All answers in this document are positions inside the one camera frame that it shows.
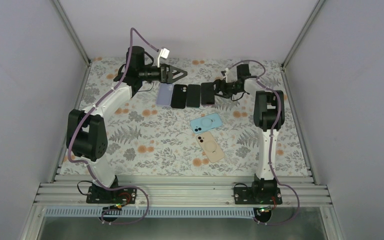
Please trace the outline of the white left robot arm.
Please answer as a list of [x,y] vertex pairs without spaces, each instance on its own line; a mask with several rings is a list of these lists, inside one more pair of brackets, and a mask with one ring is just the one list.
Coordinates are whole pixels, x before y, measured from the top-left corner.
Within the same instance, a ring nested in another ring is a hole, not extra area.
[[119,187],[115,185],[116,174],[106,159],[108,137],[107,119],[117,108],[140,91],[144,82],[158,81],[173,84],[188,75],[186,70],[160,63],[166,59],[169,50],[157,51],[156,59],[145,62],[149,53],[141,46],[130,46],[126,53],[124,67],[119,69],[115,84],[96,103],[82,110],[73,109],[68,115],[66,132],[68,160],[74,163],[71,155],[79,159],[77,162],[86,165],[93,181],[92,185],[100,188],[99,196],[111,203],[119,197]]

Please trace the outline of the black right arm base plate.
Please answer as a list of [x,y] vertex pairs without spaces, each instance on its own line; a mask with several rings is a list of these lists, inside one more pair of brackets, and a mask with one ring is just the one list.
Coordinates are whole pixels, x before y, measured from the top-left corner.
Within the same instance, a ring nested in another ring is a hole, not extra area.
[[243,185],[233,188],[233,198],[236,205],[282,205],[282,194],[279,188],[266,190],[253,189]]

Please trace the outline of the black phone case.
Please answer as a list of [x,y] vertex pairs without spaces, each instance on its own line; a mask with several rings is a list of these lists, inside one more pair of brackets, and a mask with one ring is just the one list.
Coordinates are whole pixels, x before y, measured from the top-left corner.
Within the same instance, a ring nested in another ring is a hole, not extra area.
[[187,101],[188,86],[184,84],[175,84],[173,87],[170,106],[173,109],[184,109]]

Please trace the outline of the magenta smartphone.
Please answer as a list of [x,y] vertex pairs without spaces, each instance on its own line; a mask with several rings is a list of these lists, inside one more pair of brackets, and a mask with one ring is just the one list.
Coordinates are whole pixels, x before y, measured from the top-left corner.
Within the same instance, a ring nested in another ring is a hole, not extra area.
[[201,104],[203,106],[211,106],[215,104],[215,92],[213,82],[203,82],[200,85]]

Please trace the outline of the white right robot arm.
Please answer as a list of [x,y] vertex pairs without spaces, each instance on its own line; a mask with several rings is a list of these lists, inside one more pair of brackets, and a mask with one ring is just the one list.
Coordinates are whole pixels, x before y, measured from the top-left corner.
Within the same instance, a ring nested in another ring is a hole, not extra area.
[[213,82],[216,96],[230,98],[250,94],[254,98],[253,122],[258,131],[258,165],[250,186],[237,183],[233,187],[235,204],[280,204],[282,194],[275,173],[276,144],[285,122],[284,93],[265,86],[259,76],[251,75],[244,62],[234,64],[236,80],[228,81],[229,68],[221,72],[222,79]]

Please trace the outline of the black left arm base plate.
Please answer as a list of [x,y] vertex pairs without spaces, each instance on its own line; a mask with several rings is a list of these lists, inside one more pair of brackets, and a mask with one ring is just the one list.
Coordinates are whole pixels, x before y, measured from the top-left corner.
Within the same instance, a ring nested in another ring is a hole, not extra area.
[[109,191],[93,184],[88,189],[86,203],[109,205],[134,204],[136,201],[136,195],[137,189],[135,188],[129,187],[121,190]]

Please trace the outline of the beige phone case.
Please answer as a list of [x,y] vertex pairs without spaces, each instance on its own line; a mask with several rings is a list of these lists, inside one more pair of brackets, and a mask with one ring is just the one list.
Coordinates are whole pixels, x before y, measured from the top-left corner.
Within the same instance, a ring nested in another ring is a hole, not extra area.
[[210,163],[214,164],[225,158],[225,153],[210,131],[202,132],[195,138]]

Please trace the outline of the lilac phone case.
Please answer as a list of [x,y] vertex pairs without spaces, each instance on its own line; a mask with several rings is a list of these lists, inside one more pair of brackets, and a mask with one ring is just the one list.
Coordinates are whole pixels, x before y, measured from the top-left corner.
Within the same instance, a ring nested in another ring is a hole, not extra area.
[[167,83],[160,83],[156,98],[157,106],[168,107],[171,105],[174,85]]

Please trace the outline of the dark teal smartphone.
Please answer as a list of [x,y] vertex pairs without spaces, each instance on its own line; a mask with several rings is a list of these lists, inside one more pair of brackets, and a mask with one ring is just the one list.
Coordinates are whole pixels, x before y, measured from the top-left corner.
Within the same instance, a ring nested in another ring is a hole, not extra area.
[[201,86],[189,84],[187,86],[186,107],[199,108],[201,106]]

